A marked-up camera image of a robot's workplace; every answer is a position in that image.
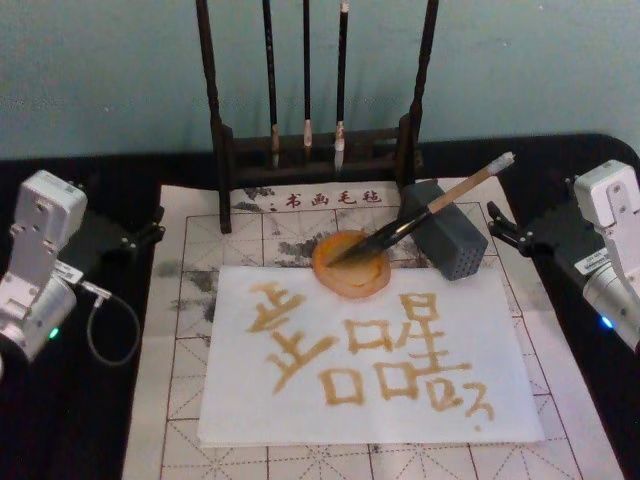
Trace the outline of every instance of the wall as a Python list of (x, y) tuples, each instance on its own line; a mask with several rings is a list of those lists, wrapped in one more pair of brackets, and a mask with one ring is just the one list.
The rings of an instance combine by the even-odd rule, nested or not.
[[(268, 135), (258, 0), (209, 0), (222, 114)], [(312, 116), (335, 123), (337, 0), (312, 0)], [(302, 0), (273, 0), (281, 131), (302, 131)], [(347, 130), (408, 109), (425, 0), (352, 0)], [(640, 4), (442, 0), (422, 139), (602, 131), (640, 152)], [(1, 0), (0, 159), (211, 148), (192, 0)]]

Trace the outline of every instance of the orange ink dish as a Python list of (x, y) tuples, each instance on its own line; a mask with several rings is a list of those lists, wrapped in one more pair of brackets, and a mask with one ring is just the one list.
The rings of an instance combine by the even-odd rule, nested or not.
[(391, 267), (385, 253), (354, 265), (327, 267), (327, 263), (365, 237), (362, 232), (346, 230), (330, 235), (316, 246), (312, 266), (320, 283), (347, 298), (368, 297), (389, 283)]

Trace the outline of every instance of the brown ink writing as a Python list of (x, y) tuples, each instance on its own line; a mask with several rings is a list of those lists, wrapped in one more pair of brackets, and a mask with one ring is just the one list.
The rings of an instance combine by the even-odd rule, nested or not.
[(275, 363), (282, 372), (280, 380), (278, 380), (278, 383), (276, 383), (273, 389), (274, 394), (282, 390), (298, 370), (322, 352), (331, 348), (338, 341), (336, 337), (324, 337), (316, 342), (308, 351), (300, 352), (300, 341), (304, 338), (304, 333), (296, 332), (290, 338), (286, 338), (280, 332), (271, 332), (271, 337), (280, 345), (284, 354), (289, 354), (293, 357), (293, 362), (289, 364), (282, 361), (280, 357), (273, 353), (267, 357), (267, 361)]
[[(346, 375), (353, 385), (353, 394), (338, 397), (336, 385), (333, 380), (334, 375)], [(352, 368), (329, 368), (318, 374), (324, 388), (324, 396), (327, 405), (340, 405), (342, 403), (364, 404), (364, 390), (362, 387), (362, 375)]]
[[(440, 398), (436, 392), (436, 385), (442, 385), (443, 391)], [(446, 378), (434, 378), (427, 382), (427, 395), (429, 395), (429, 401), (431, 407), (436, 412), (444, 412), (450, 408), (455, 408), (462, 405), (462, 398), (456, 397), (456, 390), (453, 387), (451, 380)]]
[(489, 418), (489, 421), (493, 421), (493, 417), (494, 417), (493, 406), (491, 406), (490, 403), (482, 401), (485, 394), (487, 393), (487, 386), (484, 383), (471, 382), (471, 383), (465, 383), (464, 385), (462, 385), (462, 388), (466, 390), (471, 390), (471, 389), (478, 390), (478, 396), (476, 397), (476, 401), (473, 403), (473, 405), (469, 410), (464, 412), (465, 416), (470, 417), (478, 410), (483, 409), (487, 412), (487, 417)]
[[(380, 394), (385, 400), (390, 400), (392, 397), (408, 397), (413, 400), (418, 398), (418, 382), (415, 375), (415, 368), (409, 362), (400, 363), (386, 363), (377, 362), (373, 364), (373, 368), (378, 376), (378, 383), (380, 384)], [(387, 381), (386, 370), (400, 370), (406, 381), (406, 386), (403, 387), (390, 387)]]
[[(370, 320), (368, 322), (358, 322), (355, 320), (345, 320), (344, 326), (349, 337), (349, 351), (353, 354), (360, 350), (384, 348), (387, 352), (393, 350), (393, 341), (389, 333), (389, 322), (387, 320)], [(379, 338), (369, 342), (361, 342), (356, 334), (357, 328), (375, 327), (378, 329)]]
[(263, 303), (256, 305), (258, 316), (253, 325), (247, 330), (251, 333), (275, 330), (289, 320), (287, 317), (282, 317), (282, 315), (298, 307), (306, 300), (304, 295), (294, 295), (289, 300), (285, 300), (289, 291), (285, 289), (278, 290), (277, 282), (254, 285), (250, 291), (263, 292), (272, 306), (272, 308), (267, 308)]
[[(444, 336), (444, 332), (432, 331), (430, 322), (440, 318), (436, 309), (436, 296), (433, 293), (406, 293), (400, 295), (400, 301), (404, 307), (407, 318), (410, 322), (402, 325), (402, 333), (396, 343), (396, 347), (406, 345), (409, 338), (424, 340), (427, 352), (421, 354), (409, 354), (411, 358), (426, 358), (428, 366), (416, 369), (417, 375), (431, 375), (449, 370), (469, 370), (470, 363), (460, 363), (458, 365), (443, 366), (439, 357), (449, 354), (448, 350), (436, 350), (435, 339)], [(412, 334), (412, 323), (416, 322), (420, 328), (420, 333)]]

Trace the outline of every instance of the hanging brush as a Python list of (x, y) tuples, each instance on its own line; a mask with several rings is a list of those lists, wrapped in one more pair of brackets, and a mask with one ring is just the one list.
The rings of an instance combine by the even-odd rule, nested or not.
[(264, 17), (264, 44), (267, 49), (267, 74), (269, 77), (269, 114), (271, 116), (271, 155), (273, 168), (278, 168), (280, 134), (278, 132), (278, 111), (276, 106), (276, 69), (273, 61), (273, 30), (271, 28), (271, 2), (262, 0)]
[(340, 32), (338, 37), (338, 101), (335, 138), (335, 169), (339, 172), (344, 162), (344, 78), (347, 63), (347, 25), (349, 22), (349, 0), (340, 2)]
[(310, 53), (310, 24), (309, 0), (303, 2), (302, 12), (303, 43), (304, 43), (304, 150), (307, 159), (311, 157), (311, 53)]

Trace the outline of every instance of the calligraphy paper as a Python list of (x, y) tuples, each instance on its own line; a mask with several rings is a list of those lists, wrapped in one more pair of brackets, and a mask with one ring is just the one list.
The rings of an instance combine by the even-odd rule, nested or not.
[(220, 271), (203, 446), (544, 438), (498, 274), (392, 270), (348, 300), (310, 269)]

